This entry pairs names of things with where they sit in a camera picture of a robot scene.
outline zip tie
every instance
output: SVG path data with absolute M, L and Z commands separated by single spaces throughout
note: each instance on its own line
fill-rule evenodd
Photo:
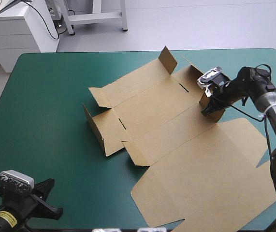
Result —
M 273 103 L 273 104 L 269 105 L 269 106 L 264 110 L 264 112 L 263 112 L 261 115 L 259 115 L 259 117 L 264 117 L 264 116 L 266 115 L 267 111 L 268 111 L 270 108 L 272 108 L 273 106 L 276 106 L 276 103 Z

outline white cabinet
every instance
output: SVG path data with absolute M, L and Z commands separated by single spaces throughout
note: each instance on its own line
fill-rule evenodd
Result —
M 9 0 L 2 0 L 2 9 Z M 57 37 L 54 24 L 44 0 L 31 3 L 46 21 L 49 30 Z M 0 14 L 0 64 L 10 73 L 23 53 L 56 52 L 59 39 L 53 39 L 37 12 L 21 2 Z

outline white metal table frame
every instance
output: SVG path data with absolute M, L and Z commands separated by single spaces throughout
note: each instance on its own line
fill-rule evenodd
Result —
M 73 25 L 123 21 L 123 31 L 128 31 L 125 0 L 120 0 L 120 12 L 102 13 L 102 0 L 93 0 L 92 14 L 70 15 L 66 0 L 60 0 L 59 6 L 69 34 L 75 35 Z

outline robotic arm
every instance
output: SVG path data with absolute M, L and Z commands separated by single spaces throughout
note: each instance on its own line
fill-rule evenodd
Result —
M 222 74 L 222 69 L 216 67 L 198 79 L 198 85 L 205 88 L 210 102 L 202 110 L 204 116 L 218 110 L 230 107 L 234 102 L 242 100 L 245 105 L 248 97 L 253 101 L 258 111 L 264 113 L 276 134 L 276 87 L 271 82 L 269 70 L 243 67 L 234 80 Z M 271 153 L 271 176 L 276 190 L 276 149 Z

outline cardboard slot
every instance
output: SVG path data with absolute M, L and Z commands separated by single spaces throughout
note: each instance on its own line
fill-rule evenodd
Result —
M 179 84 L 187 93 L 189 92 L 181 83 L 179 83 Z
M 126 130 L 126 127 L 124 126 L 124 123 L 120 120 L 120 118 L 118 120 L 120 121 L 120 123 L 122 124 L 122 126 L 124 127 L 124 129 Z

